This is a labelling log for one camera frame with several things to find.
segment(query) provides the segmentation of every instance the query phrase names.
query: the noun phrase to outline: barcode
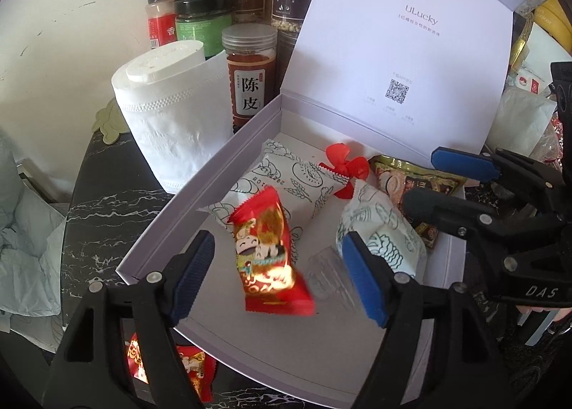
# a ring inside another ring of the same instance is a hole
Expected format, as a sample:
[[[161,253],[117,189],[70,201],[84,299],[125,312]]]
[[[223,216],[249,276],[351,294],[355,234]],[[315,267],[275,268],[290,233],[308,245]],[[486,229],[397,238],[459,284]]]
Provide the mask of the barcode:
[[[385,97],[390,100],[394,100],[399,104],[403,104],[408,91],[409,87],[407,85],[399,83],[397,80],[391,80],[390,87],[387,89]]]

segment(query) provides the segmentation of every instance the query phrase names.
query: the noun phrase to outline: red snack package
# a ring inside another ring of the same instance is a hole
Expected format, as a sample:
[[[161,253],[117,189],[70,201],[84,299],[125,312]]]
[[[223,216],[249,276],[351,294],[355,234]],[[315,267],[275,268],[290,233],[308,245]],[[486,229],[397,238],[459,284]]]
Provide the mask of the red snack package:
[[[177,351],[201,402],[213,401],[211,385],[215,378],[216,360],[196,346],[177,346]],[[127,361],[129,373],[136,379],[149,384],[141,359],[137,334],[131,338],[127,349]]]
[[[308,316],[314,300],[292,266],[290,230],[276,189],[266,186],[230,216],[236,266],[246,294],[246,310]]]

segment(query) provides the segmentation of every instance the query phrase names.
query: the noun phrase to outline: paper towel roll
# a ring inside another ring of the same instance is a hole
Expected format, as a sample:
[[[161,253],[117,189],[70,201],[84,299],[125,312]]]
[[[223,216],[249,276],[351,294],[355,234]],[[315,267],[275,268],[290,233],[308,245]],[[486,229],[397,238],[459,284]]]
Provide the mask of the paper towel roll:
[[[120,67],[117,103],[151,170],[177,193],[232,136],[224,52],[205,62],[198,41],[177,41]]]

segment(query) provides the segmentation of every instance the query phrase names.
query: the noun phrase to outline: box flap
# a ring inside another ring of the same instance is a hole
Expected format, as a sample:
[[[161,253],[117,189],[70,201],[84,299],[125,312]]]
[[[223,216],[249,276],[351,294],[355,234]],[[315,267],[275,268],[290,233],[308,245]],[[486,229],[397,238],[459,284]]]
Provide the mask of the box flap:
[[[424,156],[480,152],[523,0],[313,0],[282,85]]]

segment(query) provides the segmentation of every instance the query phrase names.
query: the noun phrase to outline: silver screw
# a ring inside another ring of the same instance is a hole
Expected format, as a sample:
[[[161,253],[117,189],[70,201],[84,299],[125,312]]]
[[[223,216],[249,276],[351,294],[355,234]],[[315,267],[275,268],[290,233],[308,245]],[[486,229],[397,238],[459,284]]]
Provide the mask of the silver screw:
[[[411,277],[409,277],[405,272],[398,272],[394,275],[394,280],[400,285],[406,285],[411,280]]]
[[[151,272],[147,274],[146,278],[149,283],[159,283],[163,279],[163,276],[161,272]]]
[[[507,269],[508,272],[515,272],[517,270],[517,267],[518,267],[517,260],[514,259],[512,256],[508,256],[507,258],[504,258],[504,261],[502,262],[502,264],[504,265],[504,268]]]
[[[457,293],[464,294],[468,291],[468,286],[461,281],[457,281],[453,284],[453,289],[457,291]]]
[[[490,225],[493,223],[493,218],[488,214],[481,214],[479,216],[479,220],[483,225]]]
[[[103,283],[101,283],[100,281],[94,281],[89,284],[89,291],[91,291],[92,293],[99,293],[103,287],[104,287]]]

